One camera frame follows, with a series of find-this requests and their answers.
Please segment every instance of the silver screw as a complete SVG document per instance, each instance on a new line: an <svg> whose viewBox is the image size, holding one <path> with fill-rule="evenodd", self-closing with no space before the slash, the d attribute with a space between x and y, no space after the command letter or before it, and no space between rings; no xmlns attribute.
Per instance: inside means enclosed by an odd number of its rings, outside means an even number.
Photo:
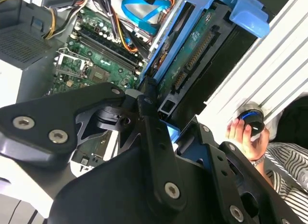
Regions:
<svg viewBox="0 0 308 224"><path fill-rule="evenodd" d="M286 219L282 219L282 224L290 224Z"/></svg>
<svg viewBox="0 0 308 224"><path fill-rule="evenodd" d="M231 149L232 151L235 151L234 145L229 144L229 147L230 147L230 149Z"/></svg>
<svg viewBox="0 0 308 224"><path fill-rule="evenodd" d="M233 218L235 218L238 222L242 223L244 221L243 213L236 206L231 205L230 206L230 212L231 212Z"/></svg>
<svg viewBox="0 0 308 224"><path fill-rule="evenodd" d="M179 188L172 182L167 182L165 184L165 192L173 199L178 199L180 197Z"/></svg>
<svg viewBox="0 0 308 224"><path fill-rule="evenodd" d="M63 144L67 141L68 135L63 130L55 129L52 130L49 135L49 139L55 144Z"/></svg>
<svg viewBox="0 0 308 224"><path fill-rule="evenodd" d="M118 89L112 88L111 91L115 94L118 94L118 95L120 94L120 91Z"/></svg>
<svg viewBox="0 0 308 224"><path fill-rule="evenodd" d="M147 102L147 103L149 103L149 104L152 103L152 101L151 101L149 98L145 98L144 101Z"/></svg>
<svg viewBox="0 0 308 224"><path fill-rule="evenodd" d="M27 130L33 128L35 122L30 117L16 117L13 119L13 125L15 128Z"/></svg>
<svg viewBox="0 0 308 224"><path fill-rule="evenodd" d="M207 126L203 126L203 129L204 129L204 131L206 131L206 132L209 132L210 131L210 129L208 129L208 127Z"/></svg>

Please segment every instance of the striped shirt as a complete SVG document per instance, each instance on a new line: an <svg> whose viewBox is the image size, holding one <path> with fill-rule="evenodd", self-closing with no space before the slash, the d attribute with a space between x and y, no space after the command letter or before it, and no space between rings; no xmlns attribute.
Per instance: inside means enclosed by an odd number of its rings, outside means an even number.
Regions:
<svg viewBox="0 0 308 224"><path fill-rule="evenodd" d="M308 224L308 150L286 143L270 143L265 170L274 190Z"/></svg>

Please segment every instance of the vent grille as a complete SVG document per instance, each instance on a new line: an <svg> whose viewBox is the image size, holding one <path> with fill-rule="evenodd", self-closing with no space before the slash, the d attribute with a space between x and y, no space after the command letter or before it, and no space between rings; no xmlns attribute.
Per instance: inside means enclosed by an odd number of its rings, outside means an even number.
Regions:
<svg viewBox="0 0 308 224"><path fill-rule="evenodd" d="M13 29L0 34L0 52L19 62L27 63L51 47L33 36Z"/></svg>

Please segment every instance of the person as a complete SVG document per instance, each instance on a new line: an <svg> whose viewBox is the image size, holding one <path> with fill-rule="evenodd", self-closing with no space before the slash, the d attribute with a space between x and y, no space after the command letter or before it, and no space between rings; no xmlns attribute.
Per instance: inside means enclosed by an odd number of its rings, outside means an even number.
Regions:
<svg viewBox="0 0 308 224"><path fill-rule="evenodd" d="M251 130L242 119L235 119L228 125L226 137L240 145L264 179L308 224L308 150L296 144L269 143L266 128L251 142Z"/></svg>

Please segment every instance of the bracelet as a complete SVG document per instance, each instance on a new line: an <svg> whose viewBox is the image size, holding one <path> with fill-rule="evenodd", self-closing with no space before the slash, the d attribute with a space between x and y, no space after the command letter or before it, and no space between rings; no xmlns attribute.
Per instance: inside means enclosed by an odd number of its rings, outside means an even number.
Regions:
<svg viewBox="0 0 308 224"><path fill-rule="evenodd" d="M253 165L253 166L257 166L258 164L260 164L261 162L263 162L265 159L265 154L263 154L262 157L260 157L260 159L258 160L251 160L250 163Z"/></svg>

